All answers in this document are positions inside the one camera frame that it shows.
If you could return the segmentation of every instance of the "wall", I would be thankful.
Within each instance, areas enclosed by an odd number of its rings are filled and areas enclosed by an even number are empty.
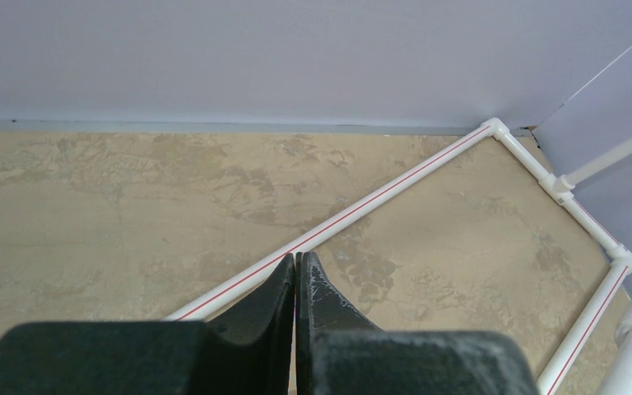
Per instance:
[[[577,169],[632,136],[632,49],[535,131],[556,173]],[[632,156],[575,189],[580,202],[632,250]],[[632,274],[625,287],[632,293]]]
[[[623,0],[0,0],[0,119],[523,126],[631,44]]]

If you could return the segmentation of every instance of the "red line on pipe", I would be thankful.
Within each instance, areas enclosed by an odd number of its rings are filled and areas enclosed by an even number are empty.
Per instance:
[[[333,222],[331,225],[326,226],[325,228],[321,229],[319,232],[317,232],[316,234],[314,234],[313,236],[309,237],[308,239],[302,241],[301,243],[297,244],[296,246],[292,247],[291,249],[287,250],[284,254],[280,255],[279,257],[273,259],[272,261],[264,264],[263,266],[255,269],[255,271],[253,271],[252,273],[248,274],[246,277],[238,280],[236,283],[232,284],[230,287],[226,288],[225,290],[223,290],[222,292],[214,295],[212,298],[210,298],[209,300],[207,300],[206,302],[200,304],[198,307],[188,311],[186,314],[183,314],[183,316],[181,316],[180,318],[175,319],[175,321],[180,321],[183,318],[188,317],[190,314],[198,311],[198,309],[200,309],[202,306],[205,306],[206,304],[212,302],[214,299],[224,295],[228,290],[231,290],[232,288],[234,288],[235,286],[237,286],[238,284],[248,280],[250,277],[255,276],[257,273],[259,273],[260,271],[264,270],[266,267],[272,265],[273,263],[275,263],[276,261],[282,259],[285,255],[287,255],[288,253],[291,253],[292,251],[294,251],[295,249],[301,247],[302,245],[304,245],[305,243],[307,243],[308,241],[310,241],[311,239],[313,239],[314,237],[322,234],[323,232],[325,232],[326,230],[330,229],[332,226],[334,226],[335,224],[337,224],[338,222],[346,219],[348,216],[352,215],[354,212],[360,210],[362,207],[370,204],[372,201],[376,200],[377,198],[379,198],[380,196],[382,196],[383,194],[385,194],[386,192],[396,188],[398,185],[400,185],[401,183],[403,183],[404,181],[406,181],[407,179],[409,179],[410,177],[420,173],[422,170],[424,170],[425,168],[427,168],[428,166],[432,165],[433,163],[435,163],[436,161],[442,159],[445,155],[447,155],[449,152],[452,152],[454,150],[456,150],[457,148],[459,148],[461,145],[463,145],[464,143],[468,142],[469,140],[471,140],[472,138],[478,136],[479,134],[485,132],[486,130],[488,130],[488,128],[490,128],[490,126],[486,126],[485,128],[479,130],[478,132],[472,134],[471,136],[465,138],[463,141],[459,142],[457,145],[453,146],[452,148],[450,148],[448,151],[446,151],[444,154],[434,158],[433,160],[431,160],[429,163],[425,164],[423,167],[419,168],[418,170],[414,171],[413,173],[409,174],[405,179],[402,179],[401,181],[398,181],[397,183],[395,183],[394,185],[384,189],[381,193],[377,194],[377,196],[372,197],[370,200],[360,204],[358,207],[355,207],[354,209],[352,209],[352,211],[348,212],[347,214],[345,214],[344,216],[341,216],[340,218],[337,219],[337,221]]]
[[[597,319],[597,316],[600,314],[600,312],[602,311],[602,309],[604,309],[604,305],[606,304],[606,302],[609,300],[609,298],[611,297],[611,294],[614,293],[614,289],[616,288],[616,286],[619,284],[619,282],[621,281],[621,278],[624,276],[624,274],[626,273],[626,269],[628,269],[628,267],[624,267],[624,270],[621,271],[621,274],[619,275],[619,278],[616,279],[616,282],[614,283],[613,286],[611,286],[611,289],[609,290],[609,293],[606,294],[606,298],[604,298],[604,300],[602,301],[602,304],[600,305],[599,310],[595,313],[595,316],[592,317],[592,321],[590,321],[590,324],[588,325],[588,328],[585,329],[585,332],[583,332],[583,335],[580,337],[580,340],[578,341],[578,344],[575,345],[575,348],[573,349],[573,352],[570,353],[570,356],[568,357],[567,361],[565,362],[565,364],[563,365],[563,367],[560,369],[560,372],[558,373],[558,376],[556,377],[556,380],[554,380],[554,383],[551,385],[551,388],[549,388],[549,392],[546,393],[546,395],[550,394],[551,391],[554,390],[554,387],[558,384],[558,381],[560,379],[560,376],[563,375],[563,372],[565,372],[566,369],[568,369],[568,364],[569,362],[573,359],[573,356],[575,355],[575,353],[578,351],[578,348],[580,347],[580,345],[583,343],[583,340],[585,339],[585,337],[588,335],[588,332],[590,332],[590,328],[593,327],[593,324],[595,323],[595,320]]]
[[[609,233],[609,230],[604,229],[604,226],[602,226],[602,224],[600,224],[595,217],[590,214],[590,211],[585,210],[585,207],[583,207],[582,204],[580,204],[580,202],[578,202],[577,200],[573,199],[573,201],[575,202],[575,204],[578,205],[578,207],[580,207],[581,210],[585,211],[585,214],[587,214],[590,218],[592,218],[593,221],[595,221],[595,223],[597,224],[597,226],[599,226],[602,230],[604,230],[604,233],[606,233],[607,236],[609,236],[612,241],[614,241],[615,243],[619,243],[619,240],[616,239],[616,237],[612,236],[611,233]]]

